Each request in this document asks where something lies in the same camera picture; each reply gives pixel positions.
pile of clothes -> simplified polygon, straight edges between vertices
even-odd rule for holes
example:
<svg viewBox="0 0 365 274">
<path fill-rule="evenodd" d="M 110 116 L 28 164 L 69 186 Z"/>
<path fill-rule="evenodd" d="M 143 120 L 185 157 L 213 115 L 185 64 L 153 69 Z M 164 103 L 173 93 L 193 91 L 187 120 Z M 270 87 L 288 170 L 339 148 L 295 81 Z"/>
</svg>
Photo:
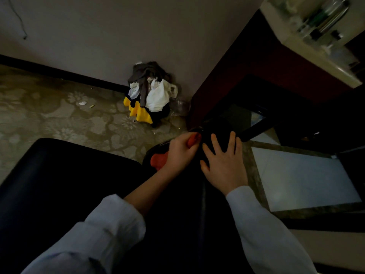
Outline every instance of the pile of clothes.
<svg viewBox="0 0 365 274">
<path fill-rule="evenodd" d="M 177 97 L 177 86 L 169 83 L 167 74 L 155 61 L 133 66 L 133 75 L 128 79 L 129 92 L 124 105 L 129 107 L 130 116 L 139 122 L 157 124 L 170 113 L 170 98 Z"/>
</svg>

orange object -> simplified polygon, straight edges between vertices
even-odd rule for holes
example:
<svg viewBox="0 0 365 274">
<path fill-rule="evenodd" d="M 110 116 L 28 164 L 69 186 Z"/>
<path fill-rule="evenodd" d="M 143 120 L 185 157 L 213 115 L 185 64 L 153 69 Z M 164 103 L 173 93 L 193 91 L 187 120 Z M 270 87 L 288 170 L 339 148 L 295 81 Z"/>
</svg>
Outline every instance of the orange object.
<svg viewBox="0 0 365 274">
<path fill-rule="evenodd" d="M 189 137 L 188 142 L 186 143 L 187 147 L 191 148 L 201 138 L 202 135 L 200 133 L 192 134 Z M 169 155 L 168 151 L 165 154 L 153 154 L 153 156 L 151 157 L 151 166 L 156 168 L 157 171 L 159 171 L 166 164 L 168 155 Z"/>
</svg>

white sleeve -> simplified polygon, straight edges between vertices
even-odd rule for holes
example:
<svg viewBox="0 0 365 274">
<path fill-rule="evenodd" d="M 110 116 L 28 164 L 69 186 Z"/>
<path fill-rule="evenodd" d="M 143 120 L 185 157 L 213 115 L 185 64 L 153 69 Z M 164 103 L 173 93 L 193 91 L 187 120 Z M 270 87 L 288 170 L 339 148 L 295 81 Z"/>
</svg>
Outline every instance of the white sleeve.
<svg viewBox="0 0 365 274">
<path fill-rule="evenodd" d="M 241 186 L 226 199 L 231 207 L 246 258 L 256 274 L 316 273 L 313 262 L 295 236 Z"/>
<path fill-rule="evenodd" d="M 101 268 L 109 274 L 145 232 L 143 216 L 134 206 L 110 195 L 22 273 L 100 273 Z"/>
</svg>

cable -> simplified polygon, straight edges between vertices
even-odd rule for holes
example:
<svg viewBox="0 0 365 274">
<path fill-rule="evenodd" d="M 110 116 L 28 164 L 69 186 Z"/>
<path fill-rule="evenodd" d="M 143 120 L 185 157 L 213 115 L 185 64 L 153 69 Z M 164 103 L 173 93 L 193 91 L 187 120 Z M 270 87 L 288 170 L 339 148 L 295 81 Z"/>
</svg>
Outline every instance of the cable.
<svg viewBox="0 0 365 274">
<path fill-rule="evenodd" d="M 14 6 L 13 6 L 13 3 L 11 2 L 11 0 L 8 0 L 9 1 L 9 5 L 10 5 L 10 8 L 11 10 L 15 13 L 15 15 L 19 18 L 19 21 L 21 22 L 21 29 L 23 30 L 25 36 L 23 36 L 23 39 L 26 40 L 27 37 L 28 37 L 28 34 L 27 32 L 25 31 L 25 27 L 24 27 L 24 23 L 23 23 L 23 20 L 22 18 L 19 16 L 19 14 L 16 12 Z"/>
</svg>

patterned carpet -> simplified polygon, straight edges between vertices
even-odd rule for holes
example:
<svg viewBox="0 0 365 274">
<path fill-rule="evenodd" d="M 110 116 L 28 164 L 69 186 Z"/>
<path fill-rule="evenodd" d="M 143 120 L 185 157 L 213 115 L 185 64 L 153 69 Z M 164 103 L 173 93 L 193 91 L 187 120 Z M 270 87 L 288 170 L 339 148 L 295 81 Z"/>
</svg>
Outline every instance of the patterned carpet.
<svg viewBox="0 0 365 274">
<path fill-rule="evenodd" d="M 0 65 L 0 183 L 38 138 L 142 162 L 151 147 L 186 131 L 179 116 L 155 129 L 135 121 L 123 99 L 119 92 Z"/>
</svg>

